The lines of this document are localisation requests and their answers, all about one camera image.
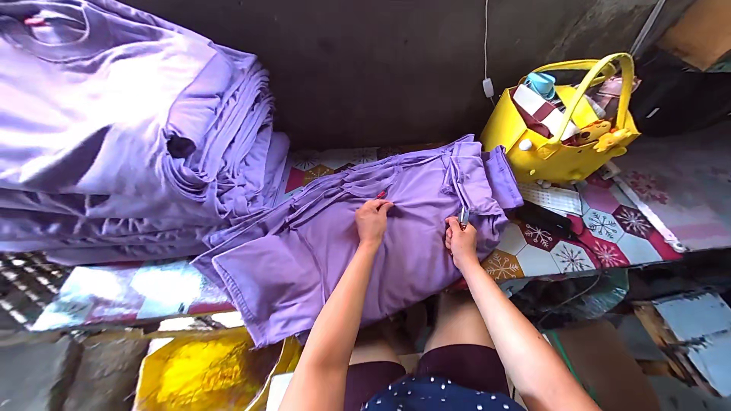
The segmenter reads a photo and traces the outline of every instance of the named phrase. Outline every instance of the woman's left hand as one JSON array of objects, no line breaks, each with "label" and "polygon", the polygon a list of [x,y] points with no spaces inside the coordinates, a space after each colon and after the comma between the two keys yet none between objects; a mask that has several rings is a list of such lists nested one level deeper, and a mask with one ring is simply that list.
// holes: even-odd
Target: woman's left hand
[{"label": "woman's left hand", "polygon": [[386,232],[386,213],[393,207],[389,200],[366,201],[355,212],[355,225],[362,244],[381,244]]}]

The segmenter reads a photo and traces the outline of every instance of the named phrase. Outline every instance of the stack of purple t-shirts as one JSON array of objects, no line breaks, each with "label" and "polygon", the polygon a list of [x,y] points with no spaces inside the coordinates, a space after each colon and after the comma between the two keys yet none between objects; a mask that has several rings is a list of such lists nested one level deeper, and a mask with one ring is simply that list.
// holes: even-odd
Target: stack of purple t-shirts
[{"label": "stack of purple t-shirts", "polygon": [[376,254],[363,324],[444,289],[460,273],[444,248],[444,220],[462,206],[487,257],[523,204],[503,147],[481,153],[467,135],[312,181],[281,205],[207,237],[193,265],[228,292],[258,347],[310,329],[358,245],[353,214],[381,191],[395,207]]},{"label": "stack of purple t-shirts", "polygon": [[281,197],[255,55],[112,0],[0,3],[0,249],[183,257]]}]

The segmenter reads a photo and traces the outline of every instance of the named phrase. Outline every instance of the yellow bag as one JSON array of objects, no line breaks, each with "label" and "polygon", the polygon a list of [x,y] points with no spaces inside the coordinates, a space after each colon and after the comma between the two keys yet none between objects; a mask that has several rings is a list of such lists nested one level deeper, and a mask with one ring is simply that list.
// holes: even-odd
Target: yellow bag
[{"label": "yellow bag", "polygon": [[[616,73],[617,70],[612,64],[615,60],[619,62],[622,70],[622,89],[616,126],[613,128],[615,131],[607,132],[598,140],[583,146],[564,146],[560,138],[569,120],[573,120],[580,129],[597,121],[596,114],[584,97],[584,93],[587,88],[603,83]],[[557,69],[588,70],[588,73],[578,88],[556,86],[556,94],[566,106],[556,135],[547,139],[528,129],[510,98],[511,88],[508,88],[503,91],[480,136],[482,147],[486,151],[496,146],[505,146],[507,158],[518,181],[545,180],[563,183],[583,180],[612,157],[625,154],[626,146],[640,135],[629,113],[629,96],[635,78],[635,65],[628,53],[612,54],[601,60],[587,59],[548,64],[535,69],[534,72]],[[523,144],[523,148],[528,147],[526,150],[519,147],[520,142],[524,140],[530,141]]]}]

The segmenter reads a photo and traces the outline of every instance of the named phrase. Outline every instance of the electrical wire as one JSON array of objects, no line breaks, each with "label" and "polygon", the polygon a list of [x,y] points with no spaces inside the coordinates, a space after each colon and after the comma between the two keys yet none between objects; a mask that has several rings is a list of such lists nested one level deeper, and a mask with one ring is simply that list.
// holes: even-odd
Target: electrical wire
[{"label": "electrical wire", "polygon": [[485,57],[485,80],[488,79],[488,0],[485,0],[485,42],[482,44],[482,55]]},{"label": "electrical wire", "polygon": [[599,280],[601,280],[602,279],[602,276],[605,274],[605,267],[602,264],[602,260],[599,259],[599,255],[597,255],[596,252],[593,249],[591,249],[591,247],[587,243],[581,241],[580,238],[577,237],[576,240],[578,242],[580,242],[582,245],[584,245],[586,247],[586,249],[589,250],[594,255],[594,258],[596,258],[596,261],[599,263],[599,269],[601,271],[599,272],[599,274],[596,275],[596,279],[594,280],[594,282],[591,283],[590,286],[588,286],[587,288],[585,288],[584,291],[582,291],[581,293],[578,293],[578,294],[576,294],[576,295],[574,295],[574,296],[566,299],[565,301],[563,301],[559,305],[554,306],[552,309],[548,310],[548,312],[543,317],[541,317],[540,320],[538,320],[538,323],[536,323],[536,328],[540,327],[541,324],[543,323],[543,320],[545,320],[546,318],[548,318],[557,309],[563,307],[564,305],[568,304],[569,302],[571,302],[571,301],[575,300],[576,298],[579,298],[580,296],[582,296],[582,295],[588,293],[589,291],[591,291],[592,288],[596,287],[596,285],[599,284]]}]

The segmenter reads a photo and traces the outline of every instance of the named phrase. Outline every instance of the woman's right hand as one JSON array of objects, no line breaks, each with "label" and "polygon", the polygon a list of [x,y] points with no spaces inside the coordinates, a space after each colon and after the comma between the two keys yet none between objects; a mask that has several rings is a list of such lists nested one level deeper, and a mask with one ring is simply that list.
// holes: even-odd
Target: woman's right hand
[{"label": "woman's right hand", "polygon": [[459,220],[455,216],[447,217],[445,220],[447,234],[444,238],[444,245],[452,252],[454,264],[460,271],[471,264],[480,264],[477,259],[477,230],[467,223],[464,231],[460,229]]}]

